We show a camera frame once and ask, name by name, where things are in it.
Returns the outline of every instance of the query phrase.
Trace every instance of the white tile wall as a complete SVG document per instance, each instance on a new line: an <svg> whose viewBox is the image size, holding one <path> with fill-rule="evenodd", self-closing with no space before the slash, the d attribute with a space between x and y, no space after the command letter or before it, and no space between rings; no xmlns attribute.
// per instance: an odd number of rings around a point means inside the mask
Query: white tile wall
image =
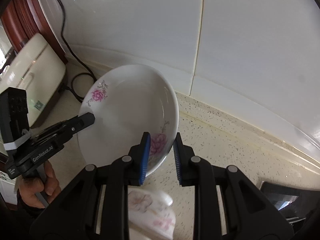
<svg viewBox="0 0 320 240"><path fill-rule="evenodd" d="M56 0L40 1L59 38ZM151 65L176 91L191 91L320 161L314 0L62 1L65 37L81 58Z"/></svg>
<svg viewBox="0 0 320 240"><path fill-rule="evenodd" d="M40 0L55 33L56 0ZM189 93L199 37L202 0L62 0L65 37L76 52L111 67L148 61L177 91Z"/></svg>

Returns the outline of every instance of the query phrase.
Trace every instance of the speckled countertop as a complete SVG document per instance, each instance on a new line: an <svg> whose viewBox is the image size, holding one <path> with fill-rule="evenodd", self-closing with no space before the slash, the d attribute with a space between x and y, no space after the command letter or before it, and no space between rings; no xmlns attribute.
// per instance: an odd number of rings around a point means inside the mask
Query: speckled countertop
<svg viewBox="0 0 320 240"><path fill-rule="evenodd" d="M79 72L79 69L69 65L68 71L69 76L72 77ZM82 85L84 90L89 89L92 84L89 81L86 82L87 87ZM79 109L80 103L70 92L65 91L41 129L77 115ZM298 188L320 189L320 176L317 172L312 172L282 156L278 157L273 150L259 146L258 143L252 143L250 138L246 140L245 137L239 137L236 133L226 132L224 129L191 117L185 114L185 109L180 111L178 131L181 133L183 143L192 146L196 155L207 159L211 164L220 167L234 164L257 187L260 187L262 181L269 181ZM76 136L50 160L62 188L85 166ZM174 201L172 208L177 217L174 239L192 239L194 189L179 186L172 150L164 163L147 177L143 187L170 192Z"/></svg>

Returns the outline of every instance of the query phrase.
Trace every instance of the plate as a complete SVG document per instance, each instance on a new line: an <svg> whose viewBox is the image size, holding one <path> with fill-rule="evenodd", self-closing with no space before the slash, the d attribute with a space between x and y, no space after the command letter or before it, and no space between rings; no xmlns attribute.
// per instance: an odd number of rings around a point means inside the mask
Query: plate
<svg viewBox="0 0 320 240"><path fill-rule="evenodd" d="M151 134L147 176L164 161L179 122L176 94L157 70L146 65L113 69L95 82L79 115L93 113L93 125L80 131L78 143L87 164L111 164Z"/></svg>

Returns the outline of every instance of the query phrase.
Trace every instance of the white tape strip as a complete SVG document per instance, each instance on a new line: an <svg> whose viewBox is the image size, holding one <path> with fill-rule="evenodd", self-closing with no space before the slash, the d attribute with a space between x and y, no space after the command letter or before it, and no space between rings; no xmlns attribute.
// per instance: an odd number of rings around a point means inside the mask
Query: white tape strip
<svg viewBox="0 0 320 240"><path fill-rule="evenodd" d="M31 132L28 131L26 134L22 135L19 139L16 139L14 142L11 143L4 143L4 149L6 151L16 150L19 146L24 144L29 138L31 137Z"/></svg>

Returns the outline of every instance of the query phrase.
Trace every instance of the power cord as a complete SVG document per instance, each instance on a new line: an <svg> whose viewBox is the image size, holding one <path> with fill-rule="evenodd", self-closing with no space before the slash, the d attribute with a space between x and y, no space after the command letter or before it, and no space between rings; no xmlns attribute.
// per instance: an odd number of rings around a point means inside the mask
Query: power cord
<svg viewBox="0 0 320 240"><path fill-rule="evenodd" d="M76 56L76 54L74 54L74 52L72 51L69 43L68 43L68 42L66 41L66 39L64 38L64 36L63 36L63 31L64 31L64 27L65 27L65 23L66 23L66 10L65 10L64 5L63 5L63 3L62 3L61 0L57 0L57 2L59 3L59 5L60 5L60 7L61 7L62 15L63 15L62 27L61 27L61 32L60 32L61 38L62 38L63 42L65 43L65 45L67 46L67 48L69 49L70 53L76 58L76 60L77 60L82 66L84 66L84 67L87 69L87 71L89 71L89 73L83 72L83 73L80 73L80 74L76 75L76 76L71 80L71 88L68 87L68 86L65 87L66 90L69 90L69 91L75 96L75 98L76 98L80 103L82 103L82 101L83 101L84 98L81 97L81 96L79 96L79 95L75 92L74 87L73 87L73 83L74 83L75 79L76 79L77 77L79 77L79 76L87 75L87 76L91 76L91 77L93 78L93 81L96 82L96 81L97 81L97 78L95 77L95 75L94 75L94 73L92 72L92 70L91 70L85 63L83 63L83 62Z"/></svg>

